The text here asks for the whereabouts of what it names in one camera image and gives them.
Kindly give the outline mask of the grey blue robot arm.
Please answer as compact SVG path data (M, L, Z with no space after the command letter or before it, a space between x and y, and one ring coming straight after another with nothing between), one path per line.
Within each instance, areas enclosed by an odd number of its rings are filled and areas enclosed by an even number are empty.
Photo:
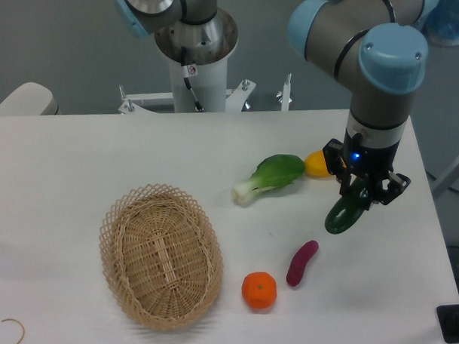
M237 27L217 0L113 0L130 31L153 36L169 60L177 112L224 112L227 61ZM364 182L370 204L389 204L410 180L393 169L428 43L415 24L437 0L305 0L287 25L291 48L352 94L342 141L324 158L341 195Z

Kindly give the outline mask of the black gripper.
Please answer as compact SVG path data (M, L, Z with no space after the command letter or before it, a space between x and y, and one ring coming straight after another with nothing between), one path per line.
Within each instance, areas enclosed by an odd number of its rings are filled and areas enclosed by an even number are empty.
M405 126L403 121L383 129L366 124L349 112L344 143L331 139L323 147L327 171L340 184L340 195L347 193L352 176L367 180L366 210L373 204L388 205L404 193L411 180L393 172L393 160Z

